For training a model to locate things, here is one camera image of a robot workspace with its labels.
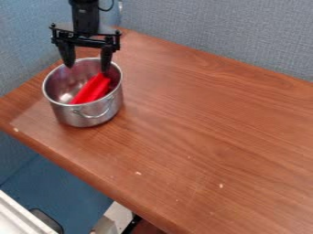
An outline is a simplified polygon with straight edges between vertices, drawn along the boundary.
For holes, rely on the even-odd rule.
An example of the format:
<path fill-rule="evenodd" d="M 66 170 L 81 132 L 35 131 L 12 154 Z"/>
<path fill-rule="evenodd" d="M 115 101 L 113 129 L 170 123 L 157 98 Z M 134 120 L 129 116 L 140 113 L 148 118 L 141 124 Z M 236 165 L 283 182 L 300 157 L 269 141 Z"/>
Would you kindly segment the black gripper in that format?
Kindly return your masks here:
<path fill-rule="evenodd" d="M 71 7 L 70 23 L 53 23 L 51 43 L 57 46 L 65 65 L 74 67 L 77 47 L 101 48 L 102 73 L 107 75 L 111 66 L 113 53 L 121 49 L 121 31 L 101 24 L 101 12 L 107 12 L 99 6 L 99 0 L 69 0 Z"/>

